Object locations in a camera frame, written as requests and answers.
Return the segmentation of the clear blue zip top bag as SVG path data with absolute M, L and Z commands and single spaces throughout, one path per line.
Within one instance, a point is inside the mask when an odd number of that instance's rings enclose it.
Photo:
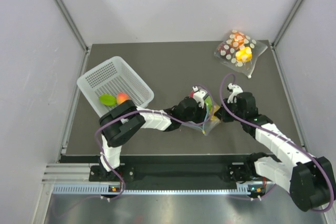
M 213 113 L 214 113 L 214 106 L 217 104 L 215 101 L 214 101 L 214 99 L 212 98 L 212 102 L 213 102 L 213 111 L 212 111 L 212 113 L 211 113 L 211 115 L 213 115 Z M 210 131 L 216 126 L 216 125 L 218 125 L 219 123 L 220 123 L 220 121 L 217 121 L 217 122 L 211 122 L 210 120 L 206 123 L 206 124 L 204 124 L 204 125 L 196 125 L 194 122 L 188 122 L 189 123 L 189 125 L 187 125 L 187 127 L 191 127 L 191 128 L 194 128 L 194 129 L 196 129 L 196 130 L 198 130 L 198 131 L 200 131 L 200 132 L 202 132 L 203 133 L 203 135 L 205 135 L 205 136 L 207 136 L 207 135 L 209 135 L 209 133 L 210 133 Z

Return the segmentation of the yellow fake lemon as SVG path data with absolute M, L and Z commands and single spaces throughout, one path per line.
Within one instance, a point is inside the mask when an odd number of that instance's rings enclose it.
M 218 106 L 217 104 L 214 106 L 214 113 L 211 116 L 210 121 L 211 122 L 217 122 L 217 121 L 221 121 L 222 118 L 222 109 L 220 106 Z

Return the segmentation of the green fake pear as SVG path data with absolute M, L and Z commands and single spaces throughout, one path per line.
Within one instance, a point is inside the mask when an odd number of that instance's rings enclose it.
M 213 107 L 213 102 L 212 102 L 212 98 L 210 96 L 208 96 L 205 100 L 204 100 L 205 105 L 207 106 L 207 108 L 209 110 L 212 110 Z

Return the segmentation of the orange peach fake fruit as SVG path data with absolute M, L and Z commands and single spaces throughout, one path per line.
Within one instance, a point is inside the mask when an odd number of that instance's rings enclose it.
M 119 92 L 116 96 L 117 104 L 122 104 L 123 102 L 129 100 L 129 96 L 124 92 Z

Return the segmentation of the red fake apple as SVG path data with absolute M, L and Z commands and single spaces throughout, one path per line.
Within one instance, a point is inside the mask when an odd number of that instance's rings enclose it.
M 189 94 L 189 97 L 192 98 L 194 96 L 194 93 L 195 93 L 194 91 L 191 91 L 190 94 Z

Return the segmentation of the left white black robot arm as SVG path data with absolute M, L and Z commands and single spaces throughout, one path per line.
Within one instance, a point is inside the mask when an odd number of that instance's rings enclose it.
M 150 110 L 136 106 L 126 100 L 103 115 L 95 137 L 101 135 L 100 168 L 107 180 L 114 180 L 119 174 L 121 147 L 140 129 L 171 132 L 181 125 L 204 128 L 211 120 L 215 104 L 207 95 L 205 98 L 185 97 L 178 105 L 165 110 Z

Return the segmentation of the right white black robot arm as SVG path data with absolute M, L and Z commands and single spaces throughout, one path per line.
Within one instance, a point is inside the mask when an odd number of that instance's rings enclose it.
M 330 161 L 315 157 L 286 137 L 267 116 L 260 114 L 252 93 L 229 84 L 230 95 L 223 99 L 216 116 L 223 122 L 239 121 L 243 130 L 267 147 L 276 157 L 265 153 L 251 154 L 245 174 L 252 180 L 266 177 L 284 189 L 302 211 L 335 201 L 335 177 Z

